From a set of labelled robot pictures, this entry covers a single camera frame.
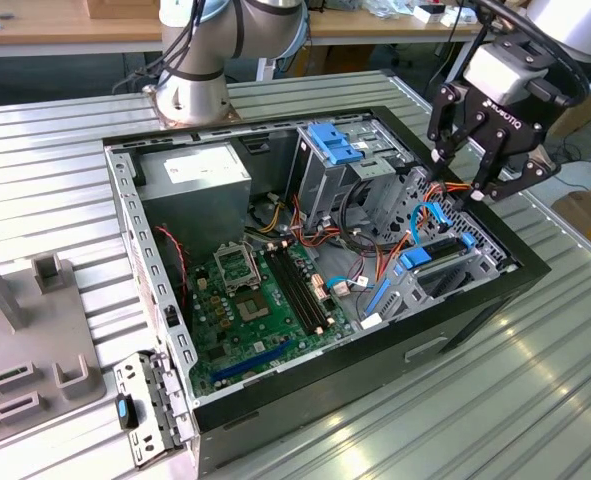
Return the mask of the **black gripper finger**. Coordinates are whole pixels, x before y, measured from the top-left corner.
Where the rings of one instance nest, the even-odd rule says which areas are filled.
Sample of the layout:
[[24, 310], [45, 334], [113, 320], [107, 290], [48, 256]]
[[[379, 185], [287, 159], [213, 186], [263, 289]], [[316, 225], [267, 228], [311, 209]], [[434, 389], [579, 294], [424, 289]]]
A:
[[440, 87], [427, 130], [433, 142], [432, 163], [427, 167], [432, 176], [439, 176], [467, 141], [482, 145], [483, 128], [490, 123], [489, 104], [490, 98], [475, 87], [459, 82]]
[[[541, 139], [532, 131], [520, 134], [499, 128], [482, 142], [482, 148], [484, 155], [469, 194], [473, 201], [481, 201], [486, 196], [493, 201], [505, 199], [547, 180], [560, 170], [560, 166], [545, 150]], [[501, 180], [499, 176], [508, 160], [521, 154], [527, 155], [521, 174]]]

